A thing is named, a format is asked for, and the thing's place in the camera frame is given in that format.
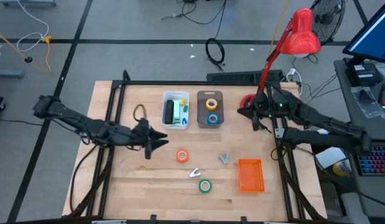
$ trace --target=green tape roll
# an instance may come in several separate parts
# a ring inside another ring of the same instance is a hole
[[[203,188],[203,184],[208,184],[209,185],[209,188],[207,189],[204,189]],[[199,182],[199,190],[200,192],[202,193],[209,193],[211,191],[211,182],[210,180],[206,180],[206,179],[203,179]]]

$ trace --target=red desk lamp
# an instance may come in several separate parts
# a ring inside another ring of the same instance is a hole
[[[267,95],[264,93],[264,87],[271,65],[280,53],[307,55],[321,50],[318,37],[312,33],[311,26],[312,11],[310,9],[299,9],[294,13],[293,19],[289,20],[277,46],[266,60],[257,93],[247,95],[241,100],[239,113],[248,118],[255,118],[255,111],[268,109],[269,102]]]

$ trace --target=metal binder clip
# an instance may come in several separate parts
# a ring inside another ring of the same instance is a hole
[[[200,172],[198,172],[198,168],[195,168],[191,173],[190,173],[190,177],[191,178],[194,178],[194,177],[200,177]]]
[[[225,154],[225,158],[223,157],[222,154],[218,155],[218,158],[221,159],[221,161],[223,161],[225,165],[227,165],[228,162],[230,161],[230,155],[228,153]]]

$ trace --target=wooden tabletop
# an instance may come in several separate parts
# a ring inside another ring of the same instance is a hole
[[[110,88],[111,82],[95,83],[89,117],[104,119]],[[293,83],[283,83],[282,88],[297,93],[297,86]],[[219,129],[198,127],[196,105],[199,90],[218,90],[223,93],[225,121]],[[251,120],[236,112],[242,97],[256,90],[255,86],[128,85],[121,124],[135,127],[137,123],[132,117],[132,111],[137,104],[142,103],[147,109],[152,127],[167,133],[170,142],[155,150],[151,160],[145,160],[143,151],[130,151],[125,147],[115,149],[104,218],[147,220],[151,214],[156,214],[158,220],[238,221],[241,216],[246,216],[249,221],[287,221],[279,165],[270,158],[270,152],[275,148],[274,135],[267,131],[254,132]],[[161,125],[162,98],[166,91],[189,92],[187,129],[168,130]],[[272,130],[269,119],[263,119],[262,122]],[[311,150],[307,144],[300,147]],[[75,164],[91,148],[81,144]],[[175,154],[179,149],[189,151],[186,163],[176,161]],[[97,152],[96,149],[83,162],[77,173],[74,206],[91,187]],[[230,154],[228,165],[224,165],[218,158],[219,154],[224,153]],[[294,157],[302,192],[318,213],[326,217],[313,157],[298,150],[294,151]],[[242,158],[262,159],[265,193],[239,191],[237,163]],[[194,167],[201,170],[200,178],[191,179],[188,176]],[[211,180],[211,192],[203,194],[199,191],[198,183],[201,179]],[[295,197],[291,189],[290,192],[294,217],[298,217]],[[101,190],[96,194],[95,214],[100,195]],[[69,194],[63,214],[70,213],[68,200]]]

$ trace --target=blue tape roll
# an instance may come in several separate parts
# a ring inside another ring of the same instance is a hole
[[[219,120],[218,115],[216,113],[211,113],[207,116],[207,123],[208,124],[218,124],[218,120]]]

